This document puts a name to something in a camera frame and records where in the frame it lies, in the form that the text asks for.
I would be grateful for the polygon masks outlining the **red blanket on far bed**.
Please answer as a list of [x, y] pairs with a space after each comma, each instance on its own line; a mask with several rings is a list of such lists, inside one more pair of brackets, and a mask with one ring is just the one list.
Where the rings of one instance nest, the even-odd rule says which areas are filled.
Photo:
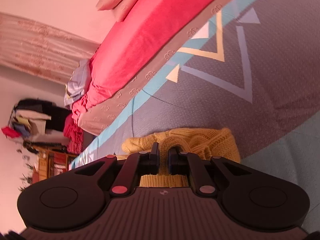
[[84, 96], [72, 104], [74, 122], [123, 88], [213, 1], [138, 0], [125, 20], [114, 24], [89, 60], [91, 83]]

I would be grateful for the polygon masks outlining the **crumpled light blue cloth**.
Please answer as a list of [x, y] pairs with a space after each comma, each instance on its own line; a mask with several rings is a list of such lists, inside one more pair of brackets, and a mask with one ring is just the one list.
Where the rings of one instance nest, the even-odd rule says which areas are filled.
[[65, 86], [64, 104], [67, 109], [71, 109], [72, 104], [87, 93], [90, 83], [90, 60], [82, 59]]

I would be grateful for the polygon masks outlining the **crimson ruffled cloth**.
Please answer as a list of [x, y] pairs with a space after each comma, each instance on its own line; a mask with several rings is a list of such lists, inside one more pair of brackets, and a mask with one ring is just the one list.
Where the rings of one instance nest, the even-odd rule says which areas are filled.
[[69, 140], [69, 143], [67, 145], [67, 151], [69, 153], [80, 154], [82, 152], [84, 142], [84, 130], [74, 123], [71, 114], [68, 115], [65, 120], [63, 136], [68, 138]]

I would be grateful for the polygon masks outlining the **pile of dark clothes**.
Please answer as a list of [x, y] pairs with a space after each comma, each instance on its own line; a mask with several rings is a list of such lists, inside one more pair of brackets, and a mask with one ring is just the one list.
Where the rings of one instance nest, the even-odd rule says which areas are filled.
[[7, 126], [1, 128], [7, 139], [17, 143], [41, 142], [66, 146], [63, 135], [71, 111], [39, 99], [22, 99], [13, 107]]

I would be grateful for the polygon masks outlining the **blue grey striped bedsheet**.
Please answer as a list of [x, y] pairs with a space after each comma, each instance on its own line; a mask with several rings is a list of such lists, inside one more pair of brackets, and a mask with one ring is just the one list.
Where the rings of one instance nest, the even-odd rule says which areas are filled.
[[257, 23], [225, 26], [229, 62], [190, 59], [115, 131], [105, 129], [72, 167], [122, 143], [173, 128], [228, 128], [244, 165], [302, 187], [310, 198], [304, 220], [319, 230], [319, 0], [257, 0]]

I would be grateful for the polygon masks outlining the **wooden shelf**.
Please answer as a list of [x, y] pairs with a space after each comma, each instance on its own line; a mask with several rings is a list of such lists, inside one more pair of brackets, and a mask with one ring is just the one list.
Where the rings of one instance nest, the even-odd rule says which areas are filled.
[[32, 184], [69, 171], [69, 165], [78, 156], [59, 143], [26, 142], [24, 147], [37, 156]]

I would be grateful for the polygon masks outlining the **tan cable knit cardigan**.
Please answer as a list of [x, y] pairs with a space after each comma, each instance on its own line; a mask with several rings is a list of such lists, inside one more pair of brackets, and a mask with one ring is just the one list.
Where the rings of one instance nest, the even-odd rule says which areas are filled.
[[158, 132], [140, 138], [126, 139], [121, 149], [125, 155], [119, 155], [119, 160], [125, 160], [129, 155], [139, 152], [149, 152], [154, 143], [159, 143], [160, 166], [158, 175], [144, 175], [140, 179], [140, 187], [187, 187], [186, 176], [170, 175], [168, 168], [168, 151], [178, 147], [182, 152], [198, 155], [202, 160], [210, 160], [212, 156], [220, 156], [240, 163], [240, 154], [231, 130], [209, 128], [176, 128]]

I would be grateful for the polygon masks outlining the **pink patterned curtain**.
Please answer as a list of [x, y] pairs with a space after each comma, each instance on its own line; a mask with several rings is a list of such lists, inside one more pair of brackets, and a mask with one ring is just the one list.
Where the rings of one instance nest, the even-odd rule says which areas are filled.
[[99, 44], [49, 25], [1, 13], [1, 66], [65, 84]]

